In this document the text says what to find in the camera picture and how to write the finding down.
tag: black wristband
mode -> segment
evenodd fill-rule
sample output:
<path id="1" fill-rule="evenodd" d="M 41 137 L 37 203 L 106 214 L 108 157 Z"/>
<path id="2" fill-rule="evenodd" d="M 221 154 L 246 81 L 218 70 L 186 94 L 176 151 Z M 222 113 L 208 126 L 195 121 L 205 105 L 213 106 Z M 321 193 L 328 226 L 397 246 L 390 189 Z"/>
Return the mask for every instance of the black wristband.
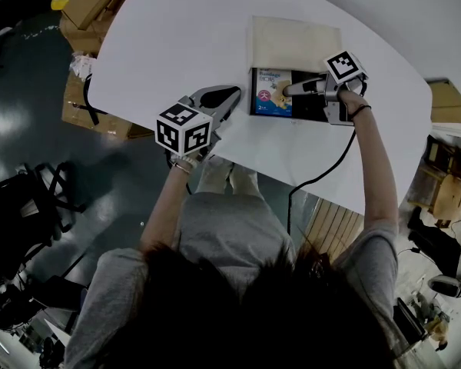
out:
<path id="1" fill-rule="evenodd" d="M 350 118 L 350 120 L 353 120 L 353 118 L 355 118 L 359 114 L 359 112 L 365 108 L 372 109 L 370 105 L 361 105 L 353 114 L 348 115 L 348 117 Z"/>

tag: gray t-shirt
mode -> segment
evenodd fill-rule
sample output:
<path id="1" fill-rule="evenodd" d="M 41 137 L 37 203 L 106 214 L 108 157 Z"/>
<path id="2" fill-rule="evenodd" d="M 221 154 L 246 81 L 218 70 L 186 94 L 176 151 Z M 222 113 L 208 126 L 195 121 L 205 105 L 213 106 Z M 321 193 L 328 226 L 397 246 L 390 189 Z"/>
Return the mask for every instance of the gray t-shirt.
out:
<path id="1" fill-rule="evenodd" d="M 290 236 L 259 197 L 193 194 L 184 203 L 180 229 L 181 253 L 190 261 L 208 259 L 240 291 L 261 264 L 275 259 L 282 246 L 289 249 L 290 259 L 295 256 Z M 378 222 L 364 230 L 333 264 L 385 329 L 392 327 L 396 234 L 396 225 Z M 108 338 L 136 315 L 147 275 L 148 266 L 135 249 L 117 249 L 101 256 L 66 348 L 67 369 L 94 367 L 95 356 Z"/>

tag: person's right hand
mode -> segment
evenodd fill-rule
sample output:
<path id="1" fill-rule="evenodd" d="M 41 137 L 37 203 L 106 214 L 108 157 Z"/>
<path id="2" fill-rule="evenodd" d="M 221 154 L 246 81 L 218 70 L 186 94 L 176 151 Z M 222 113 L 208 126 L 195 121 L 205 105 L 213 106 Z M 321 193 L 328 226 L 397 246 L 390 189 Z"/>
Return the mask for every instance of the person's right hand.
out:
<path id="1" fill-rule="evenodd" d="M 355 111 L 362 105 L 368 105 L 369 103 L 365 98 L 360 97 L 357 93 L 351 90 L 342 90 L 338 93 L 341 101 L 345 103 L 348 109 L 348 115 L 355 113 Z"/>

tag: sleeve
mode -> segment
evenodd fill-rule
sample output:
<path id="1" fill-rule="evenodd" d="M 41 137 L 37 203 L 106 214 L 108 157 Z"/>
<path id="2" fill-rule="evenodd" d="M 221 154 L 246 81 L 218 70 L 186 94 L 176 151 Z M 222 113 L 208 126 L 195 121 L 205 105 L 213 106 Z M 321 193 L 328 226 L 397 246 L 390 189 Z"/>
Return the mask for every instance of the sleeve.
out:
<path id="1" fill-rule="evenodd" d="M 96 355 L 137 313 L 148 266 L 135 249 L 104 253 L 92 279 L 74 333 L 65 349 L 65 367 L 95 366 Z"/>
<path id="2" fill-rule="evenodd" d="M 333 266 L 376 315 L 393 318 L 398 259 L 394 248 L 397 225 L 377 221 L 338 257 Z"/>

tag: white cube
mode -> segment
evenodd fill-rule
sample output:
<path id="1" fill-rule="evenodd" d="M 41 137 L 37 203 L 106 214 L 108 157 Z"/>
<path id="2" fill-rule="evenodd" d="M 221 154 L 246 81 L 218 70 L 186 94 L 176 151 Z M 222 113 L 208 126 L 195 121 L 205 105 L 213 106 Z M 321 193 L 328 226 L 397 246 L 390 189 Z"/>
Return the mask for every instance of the white cube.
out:
<path id="1" fill-rule="evenodd" d="M 359 60 L 353 53 L 348 51 L 341 51 L 329 58 L 325 58 L 324 64 L 337 84 L 349 81 L 361 74 L 367 75 Z"/>
<path id="2" fill-rule="evenodd" d="M 184 156 L 210 144 L 213 118 L 177 103 L 157 116 L 155 141 Z"/>

